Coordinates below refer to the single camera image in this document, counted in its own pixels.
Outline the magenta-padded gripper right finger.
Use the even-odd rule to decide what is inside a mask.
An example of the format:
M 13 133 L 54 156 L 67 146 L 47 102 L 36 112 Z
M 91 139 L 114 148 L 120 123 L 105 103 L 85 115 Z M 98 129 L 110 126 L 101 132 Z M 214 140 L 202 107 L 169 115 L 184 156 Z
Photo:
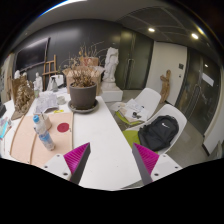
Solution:
M 182 169 L 167 154 L 158 155 L 152 150 L 134 143 L 132 153 L 144 185 L 150 184 Z

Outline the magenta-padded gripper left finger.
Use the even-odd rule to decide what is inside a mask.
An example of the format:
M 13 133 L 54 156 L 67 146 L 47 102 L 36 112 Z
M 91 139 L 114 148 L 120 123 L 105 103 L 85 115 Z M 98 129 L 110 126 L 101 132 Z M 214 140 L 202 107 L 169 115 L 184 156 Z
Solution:
M 65 180 L 78 184 L 90 152 L 90 144 L 85 143 L 64 155 L 56 154 L 44 164 L 43 169 Z

